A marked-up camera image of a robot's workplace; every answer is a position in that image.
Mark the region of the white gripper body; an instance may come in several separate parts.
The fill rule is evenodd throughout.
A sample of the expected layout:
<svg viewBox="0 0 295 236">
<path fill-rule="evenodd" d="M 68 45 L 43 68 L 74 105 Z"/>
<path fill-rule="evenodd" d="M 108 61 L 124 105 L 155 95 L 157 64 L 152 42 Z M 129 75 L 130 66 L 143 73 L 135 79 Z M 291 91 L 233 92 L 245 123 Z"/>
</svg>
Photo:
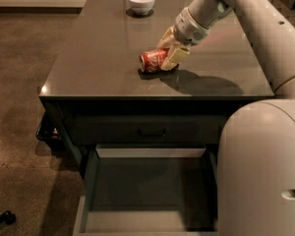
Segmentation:
<svg viewBox="0 0 295 236">
<path fill-rule="evenodd" d="M 176 17 L 174 37 L 185 45 L 198 45 L 208 34 L 210 25 L 206 21 L 197 21 L 185 7 Z"/>
</svg>

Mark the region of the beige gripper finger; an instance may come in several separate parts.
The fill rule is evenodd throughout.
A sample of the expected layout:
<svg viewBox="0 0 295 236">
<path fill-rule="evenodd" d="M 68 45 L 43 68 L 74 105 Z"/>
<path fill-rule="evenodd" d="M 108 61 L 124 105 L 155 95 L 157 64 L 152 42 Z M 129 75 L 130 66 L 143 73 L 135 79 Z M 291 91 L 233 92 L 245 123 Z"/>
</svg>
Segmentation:
<svg viewBox="0 0 295 236">
<path fill-rule="evenodd" d="M 181 63 L 190 54 L 190 49 L 185 46 L 171 46 L 161 64 L 162 71 L 170 71 Z"/>
<path fill-rule="evenodd" d="M 160 39 L 159 43 L 157 44 L 157 48 L 165 49 L 169 48 L 172 43 L 175 41 L 174 36 L 174 27 L 169 27 L 163 37 Z"/>
</svg>

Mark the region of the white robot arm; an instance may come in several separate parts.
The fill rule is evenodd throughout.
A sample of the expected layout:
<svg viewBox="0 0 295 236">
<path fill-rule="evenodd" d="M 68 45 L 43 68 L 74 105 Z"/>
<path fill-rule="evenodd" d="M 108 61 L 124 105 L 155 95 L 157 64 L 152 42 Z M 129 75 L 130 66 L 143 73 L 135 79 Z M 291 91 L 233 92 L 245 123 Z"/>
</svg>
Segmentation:
<svg viewBox="0 0 295 236">
<path fill-rule="evenodd" d="M 295 28 L 268 0 L 194 0 L 159 47 L 181 63 L 209 28 L 235 13 L 274 97 L 237 110 L 220 137 L 218 236 L 295 236 Z"/>
</svg>

